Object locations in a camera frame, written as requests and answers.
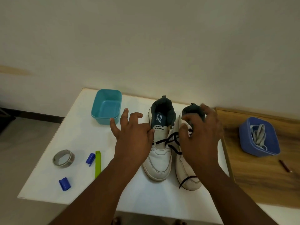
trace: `adhesive tape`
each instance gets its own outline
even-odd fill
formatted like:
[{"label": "adhesive tape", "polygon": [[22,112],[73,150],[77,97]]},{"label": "adhesive tape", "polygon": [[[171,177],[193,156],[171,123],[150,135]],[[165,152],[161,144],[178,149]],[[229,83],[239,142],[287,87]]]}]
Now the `adhesive tape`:
[{"label": "adhesive tape", "polygon": [[55,166],[65,168],[70,166],[75,159],[75,155],[70,150],[62,150],[55,154],[52,159],[52,162]]}]

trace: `white shoe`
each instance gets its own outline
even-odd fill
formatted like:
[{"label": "white shoe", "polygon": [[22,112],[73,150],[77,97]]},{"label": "white shoe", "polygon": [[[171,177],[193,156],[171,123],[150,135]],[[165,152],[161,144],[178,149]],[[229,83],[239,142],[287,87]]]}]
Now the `white shoe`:
[{"label": "white shoe", "polygon": [[167,145],[172,138],[176,113],[171,100],[163,96],[149,109],[149,124],[154,132],[154,142],[143,168],[154,181],[165,180],[171,171],[172,149]]},{"label": "white shoe", "polygon": [[[185,123],[188,127],[189,136],[191,136],[193,134],[192,124],[187,123],[186,121],[182,120],[182,116],[187,113],[197,113],[197,114],[199,114],[199,116],[202,118],[203,121],[205,119],[205,114],[204,114],[203,110],[200,108],[200,106],[197,106],[194,103],[192,103],[192,105],[184,108],[182,110],[182,112],[180,113],[179,121],[176,123],[175,128],[178,131],[181,124]],[[179,139],[174,140],[173,145],[178,148],[178,151],[176,149],[174,149],[174,151],[177,154],[176,161],[175,161],[175,170],[176,170],[177,179],[180,183],[179,188],[183,187],[184,189],[191,190],[191,191],[199,189],[202,186],[202,183],[199,181],[199,179],[195,175],[191,166],[184,159],[181,149],[180,149],[180,140]]]}]

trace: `wooden board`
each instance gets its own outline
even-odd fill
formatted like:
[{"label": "wooden board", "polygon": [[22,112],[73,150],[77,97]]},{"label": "wooden board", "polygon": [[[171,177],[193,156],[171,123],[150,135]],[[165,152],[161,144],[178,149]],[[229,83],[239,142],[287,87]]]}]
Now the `wooden board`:
[{"label": "wooden board", "polygon": [[[230,177],[256,203],[300,208],[300,121],[225,108],[216,112],[224,127],[222,144]],[[251,116],[274,126],[279,155],[259,158],[242,151],[238,128]],[[293,172],[288,173],[279,159]]]}]

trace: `hand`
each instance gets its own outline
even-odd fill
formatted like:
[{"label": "hand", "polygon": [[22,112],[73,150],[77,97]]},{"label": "hand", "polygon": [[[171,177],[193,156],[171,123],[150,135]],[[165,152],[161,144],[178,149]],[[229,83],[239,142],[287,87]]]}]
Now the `hand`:
[{"label": "hand", "polygon": [[182,124],[179,138],[185,160],[195,172],[200,169],[201,173],[207,173],[219,166],[218,141],[223,135],[223,127],[214,110],[204,104],[201,104],[201,108],[206,114],[205,121],[198,114],[184,115],[182,119],[194,126],[193,134],[189,137],[187,125]]},{"label": "hand", "polygon": [[154,129],[148,123],[139,124],[141,117],[141,113],[132,113],[128,121],[128,109],[125,108],[120,118],[121,130],[114,119],[110,119],[111,131],[117,139],[114,160],[125,161],[136,171],[148,157],[154,139]]}]

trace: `shoe insole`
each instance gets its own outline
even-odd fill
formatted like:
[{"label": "shoe insole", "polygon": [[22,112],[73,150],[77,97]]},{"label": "shoe insole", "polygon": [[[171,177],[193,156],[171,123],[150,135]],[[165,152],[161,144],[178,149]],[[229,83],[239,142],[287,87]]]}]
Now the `shoe insole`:
[{"label": "shoe insole", "polygon": [[155,125],[167,126],[167,117],[160,112],[156,112],[154,114],[154,126]]}]

